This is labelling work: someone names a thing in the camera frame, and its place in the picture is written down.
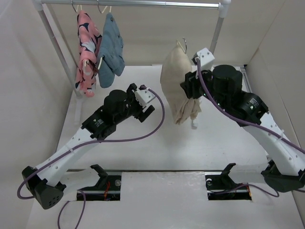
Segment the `beige trousers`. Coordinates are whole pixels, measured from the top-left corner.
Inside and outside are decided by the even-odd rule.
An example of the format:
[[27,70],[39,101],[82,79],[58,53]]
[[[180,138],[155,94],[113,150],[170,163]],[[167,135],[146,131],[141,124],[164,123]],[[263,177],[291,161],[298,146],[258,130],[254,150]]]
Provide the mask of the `beige trousers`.
[[183,124],[187,119],[196,119],[201,112],[200,101],[189,99],[181,83],[185,75],[192,71],[192,65],[182,47],[178,44],[169,52],[162,65],[160,84],[162,92],[169,104],[173,122]]

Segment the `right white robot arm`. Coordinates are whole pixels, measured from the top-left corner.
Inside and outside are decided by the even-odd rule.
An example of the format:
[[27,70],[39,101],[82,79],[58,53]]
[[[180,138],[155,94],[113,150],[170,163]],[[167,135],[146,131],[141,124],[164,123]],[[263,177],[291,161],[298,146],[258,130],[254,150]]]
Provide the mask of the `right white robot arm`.
[[216,186],[229,190],[253,182],[265,183],[276,192],[305,190],[305,151],[285,136],[254,93],[242,90],[243,74],[231,65],[212,71],[187,72],[180,87],[188,98],[204,97],[222,114],[235,121],[262,146],[267,162],[240,166],[230,163],[216,176]]

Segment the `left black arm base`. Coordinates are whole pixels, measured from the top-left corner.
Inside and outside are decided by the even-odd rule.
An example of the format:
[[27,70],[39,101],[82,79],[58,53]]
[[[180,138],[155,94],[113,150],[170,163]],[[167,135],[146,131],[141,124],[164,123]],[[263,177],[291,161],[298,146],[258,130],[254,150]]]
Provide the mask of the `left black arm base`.
[[99,165],[92,165],[98,175],[99,180],[94,186],[84,187],[86,201],[119,201],[121,198],[122,172],[106,171]]

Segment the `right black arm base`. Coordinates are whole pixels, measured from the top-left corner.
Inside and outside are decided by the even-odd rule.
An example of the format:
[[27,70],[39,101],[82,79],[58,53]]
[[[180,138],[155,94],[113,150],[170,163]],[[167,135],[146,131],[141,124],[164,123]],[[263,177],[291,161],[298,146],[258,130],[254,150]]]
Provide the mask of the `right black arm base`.
[[230,163],[220,174],[205,176],[208,200],[252,200],[250,189],[229,177],[236,163]]

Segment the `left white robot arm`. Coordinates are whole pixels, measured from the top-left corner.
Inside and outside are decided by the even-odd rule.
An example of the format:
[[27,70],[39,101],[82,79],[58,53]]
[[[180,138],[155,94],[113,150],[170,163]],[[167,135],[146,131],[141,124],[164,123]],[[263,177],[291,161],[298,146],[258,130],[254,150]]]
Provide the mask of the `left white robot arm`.
[[83,155],[116,131],[119,123],[134,117],[140,122],[154,111],[156,96],[144,87],[130,84],[127,91],[113,90],[103,105],[87,118],[75,135],[49,159],[22,171],[25,185],[43,209],[55,206],[65,194],[85,187],[102,189],[108,174],[99,165],[67,174]]

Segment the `wooden hanger under pink shorts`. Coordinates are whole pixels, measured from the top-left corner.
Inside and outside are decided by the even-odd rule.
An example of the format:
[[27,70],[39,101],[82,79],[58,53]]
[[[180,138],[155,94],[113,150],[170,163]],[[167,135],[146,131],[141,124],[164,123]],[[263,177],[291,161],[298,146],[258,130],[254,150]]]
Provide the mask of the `wooden hanger under pink shorts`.
[[83,12],[82,10],[82,5],[74,5],[73,1],[71,0],[71,5],[73,7],[73,10],[75,11],[75,13],[77,14],[76,16],[76,21],[77,21],[77,52],[76,52],[76,66],[79,65],[79,60],[80,60],[80,55],[81,55],[81,51],[80,51],[80,40],[79,40],[79,18],[80,18],[80,13]]

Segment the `wooden hanger under denim shorts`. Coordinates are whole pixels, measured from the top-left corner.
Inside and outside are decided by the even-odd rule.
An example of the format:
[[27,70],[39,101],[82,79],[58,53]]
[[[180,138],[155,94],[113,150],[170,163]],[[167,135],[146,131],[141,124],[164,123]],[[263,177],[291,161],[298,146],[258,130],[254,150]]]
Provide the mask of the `wooden hanger under denim shorts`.
[[[103,10],[101,10],[99,0],[97,0],[97,7],[98,7],[98,10],[99,10],[100,14],[104,14],[107,9],[109,9],[109,13],[111,13],[111,11],[112,11],[112,6],[108,6],[108,5],[104,6]],[[102,60],[103,60],[103,57],[100,57],[100,60],[99,60],[98,65],[97,65],[98,70],[101,67]]]

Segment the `blue denim shorts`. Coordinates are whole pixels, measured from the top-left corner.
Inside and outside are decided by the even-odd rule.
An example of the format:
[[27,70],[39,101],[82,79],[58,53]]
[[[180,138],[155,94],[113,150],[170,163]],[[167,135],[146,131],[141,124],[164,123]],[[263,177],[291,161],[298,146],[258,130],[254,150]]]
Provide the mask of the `blue denim shorts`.
[[102,41],[97,55],[96,67],[102,88],[109,88],[115,76],[121,76],[125,68],[123,59],[123,39],[111,13],[106,15]]

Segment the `pink floral shorts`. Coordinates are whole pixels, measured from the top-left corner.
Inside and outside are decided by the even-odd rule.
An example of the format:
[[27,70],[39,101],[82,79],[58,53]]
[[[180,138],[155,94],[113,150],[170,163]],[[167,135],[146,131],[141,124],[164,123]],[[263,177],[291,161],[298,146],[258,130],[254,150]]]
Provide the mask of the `pink floral shorts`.
[[75,88],[86,97],[94,97],[96,87],[97,54],[102,35],[87,12],[81,10],[77,16],[79,61],[76,71]]

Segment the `metal clothes rack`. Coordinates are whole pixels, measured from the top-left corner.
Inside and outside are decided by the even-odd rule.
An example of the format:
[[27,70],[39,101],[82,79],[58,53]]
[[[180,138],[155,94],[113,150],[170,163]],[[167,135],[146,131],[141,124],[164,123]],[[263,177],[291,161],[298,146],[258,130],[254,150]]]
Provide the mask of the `metal clothes rack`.
[[[33,2],[33,5],[34,5],[35,9],[40,14],[41,20],[42,20],[50,38],[53,39],[53,46],[54,46],[56,52],[58,53],[58,56],[62,57],[61,63],[63,65],[63,67],[65,67],[64,66],[65,59],[64,59],[63,56],[60,56],[60,55],[62,55],[62,53],[61,53],[61,50],[60,50],[59,45],[57,43],[57,40],[56,40],[56,38],[53,34],[51,26],[49,25],[49,22],[46,19],[46,16],[44,14],[42,1],[41,0],[32,0],[32,2]],[[206,4],[207,7],[203,6],[204,4],[202,5],[203,8],[216,8],[216,9],[219,10],[219,17],[218,17],[217,25],[216,25],[214,35],[213,35],[213,39],[212,39],[212,42],[211,42],[211,46],[210,46],[210,49],[209,49],[212,52],[212,54],[214,54],[216,44],[217,44],[217,41],[218,41],[218,37],[219,37],[220,31],[221,31],[221,27],[222,27],[224,18],[227,15],[227,11],[228,11],[228,8],[229,8],[230,4],[231,4],[231,0],[223,0],[222,2],[216,4],[215,7],[214,6],[212,7],[211,4]]]

